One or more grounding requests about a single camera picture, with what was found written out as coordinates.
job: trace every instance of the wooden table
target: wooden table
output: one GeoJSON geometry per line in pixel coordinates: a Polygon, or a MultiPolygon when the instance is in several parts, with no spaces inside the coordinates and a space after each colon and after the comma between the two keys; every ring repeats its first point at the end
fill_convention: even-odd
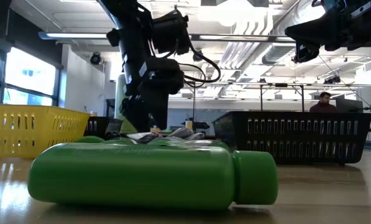
{"type": "Polygon", "coordinates": [[[27,192],[31,161],[0,159],[0,223],[371,223],[371,151],[360,163],[280,166],[272,206],[237,206],[221,213],[68,207],[33,200],[27,192]]]}

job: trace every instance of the window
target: window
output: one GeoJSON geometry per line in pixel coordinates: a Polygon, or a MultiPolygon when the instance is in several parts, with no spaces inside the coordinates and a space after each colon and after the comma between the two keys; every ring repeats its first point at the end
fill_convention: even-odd
{"type": "Polygon", "coordinates": [[[12,105],[43,105],[51,106],[52,99],[44,96],[33,95],[23,91],[6,88],[4,90],[4,104],[12,105]]]}
{"type": "Polygon", "coordinates": [[[53,95],[55,72],[53,65],[19,49],[12,48],[7,54],[6,83],[8,84],[53,95]]]}

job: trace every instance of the green water bottle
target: green water bottle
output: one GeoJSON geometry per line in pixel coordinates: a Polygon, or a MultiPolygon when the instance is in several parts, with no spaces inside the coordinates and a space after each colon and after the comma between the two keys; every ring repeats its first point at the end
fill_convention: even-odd
{"type": "Polygon", "coordinates": [[[149,208],[275,202],[277,168],[269,153],[170,147],[59,144],[33,162],[28,191],[43,202],[149,208]]]}

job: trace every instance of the camera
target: camera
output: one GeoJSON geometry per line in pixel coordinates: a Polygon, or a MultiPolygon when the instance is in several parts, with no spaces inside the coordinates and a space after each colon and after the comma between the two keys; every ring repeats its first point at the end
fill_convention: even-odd
{"type": "Polygon", "coordinates": [[[104,62],[104,60],[101,58],[100,52],[94,52],[93,56],[90,58],[90,63],[93,65],[101,65],[104,62]]]}

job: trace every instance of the person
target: person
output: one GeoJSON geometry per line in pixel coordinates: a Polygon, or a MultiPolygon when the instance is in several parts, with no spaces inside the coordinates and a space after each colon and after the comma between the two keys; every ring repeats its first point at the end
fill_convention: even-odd
{"type": "Polygon", "coordinates": [[[309,109],[309,112],[313,113],[335,113],[337,108],[331,105],[330,102],[331,94],[327,92],[321,93],[319,96],[319,102],[309,109]]]}

